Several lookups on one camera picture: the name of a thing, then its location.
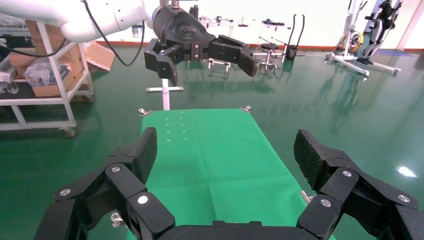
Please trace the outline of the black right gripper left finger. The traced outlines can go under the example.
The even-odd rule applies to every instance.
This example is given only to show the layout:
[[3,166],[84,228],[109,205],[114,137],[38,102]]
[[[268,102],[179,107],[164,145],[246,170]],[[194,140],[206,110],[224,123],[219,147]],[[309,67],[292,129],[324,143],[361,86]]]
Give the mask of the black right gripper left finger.
[[59,188],[34,235],[36,240],[85,240],[116,211],[138,240],[157,240],[175,217],[147,188],[157,157],[157,131],[147,127],[134,144],[116,148],[100,168]]

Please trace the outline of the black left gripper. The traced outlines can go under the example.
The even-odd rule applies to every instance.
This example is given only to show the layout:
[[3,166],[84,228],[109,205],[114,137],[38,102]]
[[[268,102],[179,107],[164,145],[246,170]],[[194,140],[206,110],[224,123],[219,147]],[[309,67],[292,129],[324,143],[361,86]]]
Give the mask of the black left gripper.
[[146,46],[145,67],[160,79],[169,80],[173,87],[178,85],[176,65],[182,61],[212,58],[236,64],[250,77],[258,71],[259,63],[246,43],[225,35],[215,37],[181,8],[159,8],[152,26],[158,39],[151,39]]

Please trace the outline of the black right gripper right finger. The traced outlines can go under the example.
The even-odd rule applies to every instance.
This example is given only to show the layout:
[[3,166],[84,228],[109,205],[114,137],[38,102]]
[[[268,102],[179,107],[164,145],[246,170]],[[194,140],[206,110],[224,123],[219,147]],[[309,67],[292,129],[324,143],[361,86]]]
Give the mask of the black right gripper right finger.
[[315,196],[296,226],[327,240],[344,215],[354,218],[377,240],[421,240],[424,213],[410,194],[361,170],[342,150],[320,144],[298,130],[294,159]]

